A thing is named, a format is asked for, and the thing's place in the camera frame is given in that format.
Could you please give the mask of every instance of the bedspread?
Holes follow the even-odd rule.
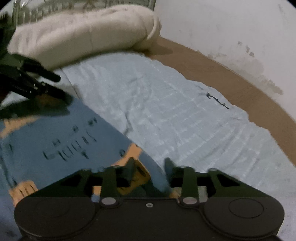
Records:
[[[161,167],[170,157],[199,172],[218,168],[277,198],[285,209],[279,237],[293,240],[296,168],[266,129],[218,91],[136,53],[107,53],[56,73]]]

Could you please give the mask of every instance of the metal headboard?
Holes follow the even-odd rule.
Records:
[[[37,7],[28,8],[36,0],[15,0],[12,10],[12,22],[15,27],[24,23],[36,22],[50,14],[66,9],[106,8],[117,4],[138,4],[154,10],[156,0],[44,0]]]

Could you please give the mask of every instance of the black marking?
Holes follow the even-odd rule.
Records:
[[[68,148],[68,150],[71,152],[72,155],[68,156],[68,155],[65,153],[65,151],[63,151],[63,153],[65,154],[65,156],[66,156],[67,158],[69,158],[69,157],[73,156],[73,152],[71,151],[71,149],[70,149],[68,146],[67,146],[67,148]]]
[[[32,185],[30,184],[30,187],[34,190],[34,191],[36,191],[33,187],[32,187]]]
[[[53,140],[52,143],[53,143],[54,146],[59,146],[61,144],[59,139]]]
[[[61,156],[61,158],[63,158],[64,161],[66,161],[66,159],[63,157],[63,155],[61,154],[61,152],[58,151],[57,153]]]
[[[88,132],[86,133],[94,140],[94,142],[97,142],[97,140],[94,137],[92,137]]]
[[[22,196],[25,197],[25,195],[23,194],[22,190],[19,189],[19,191],[20,191],[20,193],[22,194]]]
[[[77,141],[76,141],[76,142],[77,142]],[[71,145],[72,145],[72,147],[74,148],[74,150],[77,151],[76,148],[73,146],[73,144],[71,144]]]
[[[89,142],[87,141],[87,139],[86,139],[84,136],[82,136],[82,139],[84,140],[84,142],[85,142],[87,145],[89,145]]]
[[[89,126],[93,126],[94,125],[94,121],[93,120],[89,120],[88,123],[89,123]]]
[[[81,146],[79,145],[78,141],[76,141],[77,145],[81,148]]]
[[[14,179],[12,179],[12,181],[13,181],[13,186],[17,186],[17,182]]]
[[[25,187],[24,187],[24,189],[26,190],[27,194],[29,194],[29,193],[28,193],[28,190],[27,190]]]
[[[230,108],[228,108],[228,107],[226,106],[225,103],[222,104],[217,98],[215,98],[214,96],[211,96],[210,93],[207,93],[207,97],[208,97],[209,99],[211,99],[210,97],[214,98],[214,99],[215,99],[220,105],[222,105],[222,106],[224,106],[225,108],[227,108],[227,109],[230,110]]]
[[[85,150],[81,152],[81,155],[83,155],[86,159],[88,159],[89,157],[87,156]]]
[[[42,154],[44,155],[46,160],[49,160],[44,151],[42,152]]]
[[[120,155],[121,157],[124,157],[125,154],[126,154],[125,150],[123,150],[123,149],[120,149],[120,150],[119,150],[119,155]]]
[[[77,133],[79,129],[78,129],[77,126],[73,126],[73,127],[72,127],[72,130],[73,130],[75,133]]]

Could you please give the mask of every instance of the circular cap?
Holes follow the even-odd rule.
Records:
[[[233,200],[229,204],[229,210],[240,218],[255,218],[262,214],[264,208],[261,203],[249,198]]]
[[[152,203],[146,203],[146,207],[153,207]]]
[[[105,197],[102,199],[104,205],[113,205],[116,203],[116,199],[113,197]]]
[[[16,206],[14,217],[19,228],[31,236],[57,238],[79,231],[94,214],[89,198],[27,197]]]
[[[194,197],[185,197],[183,198],[183,203],[186,205],[194,205],[197,204],[197,199]]]
[[[267,236],[284,220],[282,205],[272,197],[211,197],[204,214],[214,227],[239,238]]]

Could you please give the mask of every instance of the pillow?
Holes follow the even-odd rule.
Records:
[[[149,49],[160,29],[155,13],[138,5],[63,11],[17,27],[7,50],[54,69],[98,52]]]

